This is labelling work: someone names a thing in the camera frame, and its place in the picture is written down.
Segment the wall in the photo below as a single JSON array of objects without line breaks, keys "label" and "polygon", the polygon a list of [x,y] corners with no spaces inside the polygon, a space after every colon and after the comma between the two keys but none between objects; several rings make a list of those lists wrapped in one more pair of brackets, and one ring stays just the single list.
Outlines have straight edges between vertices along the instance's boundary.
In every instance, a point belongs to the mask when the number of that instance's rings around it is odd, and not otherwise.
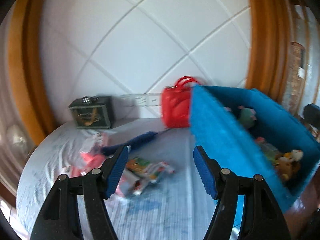
[{"label": "wall", "polygon": [[[184,75],[243,86],[251,44],[248,0],[45,0],[41,59],[60,123],[86,95],[160,93]],[[159,107],[116,117],[159,117]]]}]

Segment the brush handle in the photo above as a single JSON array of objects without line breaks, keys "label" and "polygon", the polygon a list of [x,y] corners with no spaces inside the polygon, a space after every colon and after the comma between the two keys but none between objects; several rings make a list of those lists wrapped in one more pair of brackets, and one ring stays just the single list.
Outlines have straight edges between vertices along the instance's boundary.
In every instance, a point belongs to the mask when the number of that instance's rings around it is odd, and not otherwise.
[{"label": "brush handle", "polygon": [[134,137],[133,139],[127,141],[124,144],[118,144],[118,145],[113,145],[113,146],[106,146],[101,148],[101,154],[105,156],[110,156],[116,152],[116,150],[119,148],[121,145],[125,146],[131,146],[131,151],[135,151],[145,145],[146,143],[152,141],[155,136],[157,135],[157,132],[146,132],[141,135],[138,135],[137,137]]}]

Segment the blue storage box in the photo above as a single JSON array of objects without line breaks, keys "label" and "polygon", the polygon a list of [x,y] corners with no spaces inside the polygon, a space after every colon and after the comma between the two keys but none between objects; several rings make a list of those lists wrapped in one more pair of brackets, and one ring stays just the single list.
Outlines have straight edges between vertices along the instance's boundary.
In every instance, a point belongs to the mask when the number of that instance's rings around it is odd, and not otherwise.
[{"label": "blue storage box", "polygon": [[[223,109],[230,107],[232,112]],[[253,108],[258,121],[250,133],[236,120],[238,106]],[[310,132],[275,101],[256,89],[196,85],[192,92],[191,132],[209,158],[239,176],[261,174],[283,212],[303,192],[320,161],[320,145]],[[285,187],[254,139],[262,136],[282,153],[302,150],[301,169]],[[241,223],[243,200],[238,200],[235,226]]]}]

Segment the metal screw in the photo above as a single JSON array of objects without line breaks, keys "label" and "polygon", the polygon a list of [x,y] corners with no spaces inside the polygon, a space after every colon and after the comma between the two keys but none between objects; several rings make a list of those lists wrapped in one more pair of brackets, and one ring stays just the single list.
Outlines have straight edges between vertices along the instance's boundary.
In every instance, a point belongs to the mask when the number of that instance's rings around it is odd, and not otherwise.
[{"label": "metal screw", "polygon": [[228,175],[228,174],[230,174],[230,170],[229,170],[229,169],[226,169],[226,168],[223,168],[223,169],[221,170],[221,173],[224,174],[224,175]]},{"label": "metal screw", "polygon": [[99,168],[95,168],[95,169],[93,169],[92,171],[91,171],[91,173],[93,174],[93,175],[97,175],[97,174],[99,174],[101,172],[101,170],[99,169]]},{"label": "metal screw", "polygon": [[58,177],[58,180],[60,181],[63,181],[67,178],[67,175],[66,174],[61,174],[59,177]]},{"label": "metal screw", "polygon": [[262,181],[262,180],[263,180],[263,177],[262,177],[260,174],[255,175],[254,178],[255,178],[257,181]]}]

